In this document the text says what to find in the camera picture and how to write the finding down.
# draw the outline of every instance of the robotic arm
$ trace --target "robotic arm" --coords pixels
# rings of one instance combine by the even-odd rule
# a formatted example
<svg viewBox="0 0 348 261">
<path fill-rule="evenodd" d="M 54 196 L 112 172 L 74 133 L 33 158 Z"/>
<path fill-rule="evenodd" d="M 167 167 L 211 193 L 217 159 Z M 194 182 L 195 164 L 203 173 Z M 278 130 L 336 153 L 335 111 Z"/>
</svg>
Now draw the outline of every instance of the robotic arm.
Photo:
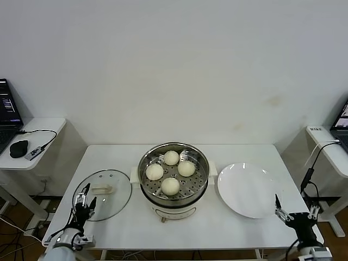
<svg viewBox="0 0 348 261">
<path fill-rule="evenodd" d="M 87 184 L 75 198 L 76 212 L 72 219 L 68 220 L 67 225 L 61 230 L 53 233 L 47 240 L 51 239 L 61 231 L 63 232 L 44 257 L 39 260 L 43 261 L 75 261 L 75 253 L 81 251 L 84 246 L 94 247 L 95 240 L 93 236 L 89 237 L 84 234 L 86 221 L 94 215 L 97 198 L 95 197 L 88 206 L 86 196 L 89 191 L 90 184 Z M 313 232 L 313 226 L 317 223 L 319 206 L 312 205 L 310 212 L 290 213 L 288 214 L 282 209 L 278 196 L 276 195 L 275 214 L 287 225 L 295 230 L 299 244 L 297 246 L 301 256 L 298 261 L 332 261 L 332 255 L 328 247 L 324 247 L 322 243 L 316 240 Z"/>
<path fill-rule="evenodd" d="M 53 245 L 53 248 L 48 253 L 41 257 L 43 261 L 75 261 L 76 251 L 81 251 L 84 246 L 94 247 L 95 240 L 93 236 L 86 236 L 84 234 L 84 228 L 86 221 L 94 215 L 94 209 L 96 206 L 97 198 L 95 197 L 91 204 L 87 205 L 87 193 L 90 188 L 90 183 L 83 188 L 82 192 L 79 193 L 75 198 L 75 210 L 73 217 L 68 220 L 67 225 L 61 230 L 53 233 L 47 240 L 50 242 L 54 236 L 61 231 L 63 232 Z"/>
<path fill-rule="evenodd" d="M 276 195 L 275 214 L 287 225 L 295 230 L 299 244 L 297 250 L 301 256 L 299 261 L 332 261 L 332 255 L 328 247 L 316 240 L 313 226 L 317 223 L 319 206 L 312 205 L 309 213 L 290 213 L 282 209 L 278 196 Z"/>
</svg>

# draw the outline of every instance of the white table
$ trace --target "white table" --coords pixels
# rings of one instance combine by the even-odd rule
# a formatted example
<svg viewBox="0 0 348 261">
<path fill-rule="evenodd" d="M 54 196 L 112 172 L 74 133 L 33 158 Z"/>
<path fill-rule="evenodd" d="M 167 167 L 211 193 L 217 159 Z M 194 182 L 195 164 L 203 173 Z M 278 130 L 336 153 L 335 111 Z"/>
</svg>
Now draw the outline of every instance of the white table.
<svg viewBox="0 0 348 261">
<path fill-rule="evenodd" d="M 236 162 L 257 164 L 276 173 L 283 189 L 282 207 L 287 212 L 308 209 L 287 168 L 273 145 L 195 145 L 218 172 Z M 49 235 L 64 227 L 72 207 L 72 197 L 79 183 L 92 173 L 117 169 L 128 176 L 132 167 L 153 145 L 92 145 L 77 168 L 55 216 L 46 232 Z M 87 222 L 85 232 L 93 234 L 96 249 L 141 250 L 223 250 L 246 248 L 287 248 L 296 239 L 295 232 L 275 215 L 267 219 L 249 219 L 230 210 L 209 186 L 196 213 L 183 220 L 165 224 L 151 211 L 141 190 L 133 189 L 125 208 L 116 216 L 100 222 Z M 314 228 L 318 241 L 323 238 Z"/>
<path fill-rule="evenodd" d="M 26 131 L 34 131 L 36 129 L 50 129 L 59 133 L 65 125 L 64 118 L 46 118 L 46 117 L 36 117 L 36 118 L 24 118 L 24 127 L 22 129 Z M 10 146 L 11 144 L 19 140 L 28 140 L 28 153 L 38 146 L 50 141 L 54 136 L 51 132 L 35 132 L 17 135 L 10 143 L 10 145 L 0 154 L 0 185 L 5 189 L 11 196 L 16 198 L 24 206 L 26 206 L 31 212 L 35 214 L 32 221 L 30 222 L 30 228 L 35 227 L 34 225 L 40 221 L 45 220 L 48 213 L 45 211 L 45 207 L 48 205 L 49 201 L 43 201 L 41 205 L 38 205 L 20 186 L 18 186 L 12 179 L 11 170 L 31 170 L 34 168 L 42 156 L 46 153 L 48 148 L 52 143 L 47 145 L 45 150 L 38 155 L 33 160 L 29 161 L 22 158 L 11 158 L 10 156 Z"/>
<path fill-rule="evenodd" d="M 326 141 L 335 139 L 330 133 L 330 126 L 308 126 L 307 133 L 316 144 L 319 144 L 319 148 L 330 143 L 325 143 Z M 348 154 L 339 144 L 325 147 L 322 153 L 326 156 L 338 174 L 344 178 L 348 178 Z M 320 205 L 324 211 L 319 215 L 319 222 L 329 222 L 336 236 L 340 238 L 345 237 L 345 233 L 335 215 L 348 206 L 348 189 L 344 192 L 343 196 L 330 207 L 325 201 L 320 202 Z"/>
</svg>

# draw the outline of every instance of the table leg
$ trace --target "table leg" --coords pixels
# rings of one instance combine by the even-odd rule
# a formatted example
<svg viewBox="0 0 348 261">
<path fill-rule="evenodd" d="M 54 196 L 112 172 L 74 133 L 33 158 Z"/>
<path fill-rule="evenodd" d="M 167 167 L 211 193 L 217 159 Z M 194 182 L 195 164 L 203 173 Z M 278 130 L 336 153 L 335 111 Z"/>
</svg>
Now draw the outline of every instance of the table leg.
<svg viewBox="0 0 348 261">
<path fill-rule="evenodd" d="M 103 250 L 102 251 L 102 255 L 100 256 L 100 260 L 105 260 L 107 257 L 108 251 L 107 250 Z"/>
<path fill-rule="evenodd" d="M 11 196 L 21 202 L 32 213 L 43 219 L 47 217 L 48 213 L 2 171 L 0 171 L 0 183 L 2 184 L 2 188 L 4 188 Z"/>
<path fill-rule="evenodd" d="M 260 254 L 260 249 L 256 248 L 255 250 L 255 255 L 257 259 L 261 259 L 261 254 Z"/>
<path fill-rule="evenodd" d="M 50 201 L 51 200 L 42 200 L 40 203 L 41 208 L 46 209 L 47 206 L 49 205 Z M 37 227 L 38 224 L 40 223 L 40 221 L 52 221 L 53 217 L 54 217 L 54 213 L 48 213 L 48 217 L 46 216 L 45 218 L 40 218 L 40 217 L 34 215 L 33 218 L 31 219 L 30 223 L 28 224 L 27 228 L 26 228 L 26 230 L 28 230 L 28 231 L 26 231 L 23 235 L 24 236 L 32 235 L 34 233 L 34 229 L 32 229 L 32 228 Z"/>
<path fill-rule="evenodd" d="M 0 187 L 0 197 L 6 201 L 9 201 L 12 206 L 17 204 L 17 201 L 10 194 L 8 194 L 8 192 L 4 190 L 2 187 Z"/>
<path fill-rule="evenodd" d="M 76 260 L 80 261 L 94 261 L 95 258 L 85 249 L 79 252 L 75 252 Z"/>
<path fill-rule="evenodd" d="M 340 212 L 343 208 L 345 208 L 347 205 L 348 205 L 348 201 L 344 197 L 341 197 L 338 201 L 336 201 L 330 207 L 325 201 L 320 202 L 320 206 L 324 212 L 319 214 L 318 222 L 329 222 L 332 230 L 334 231 L 336 237 L 338 238 L 344 238 L 346 234 L 344 233 L 335 215 L 338 212 Z"/>
</svg>

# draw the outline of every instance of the laptop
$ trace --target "laptop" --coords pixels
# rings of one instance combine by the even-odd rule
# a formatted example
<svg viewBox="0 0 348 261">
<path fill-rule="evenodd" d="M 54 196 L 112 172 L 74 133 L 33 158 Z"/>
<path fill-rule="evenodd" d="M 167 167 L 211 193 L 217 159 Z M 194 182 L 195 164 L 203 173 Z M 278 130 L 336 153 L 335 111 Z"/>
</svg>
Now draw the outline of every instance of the laptop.
<svg viewBox="0 0 348 261">
<path fill-rule="evenodd" d="M 348 101 L 337 116 L 330 132 L 341 142 L 343 149 L 348 153 Z"/>
<path fill-rule="evenodd" d="M 0 153 L 22 127 L 23 121 L 13 100 L 8 81 L 0 79 Z"/>
</svg>

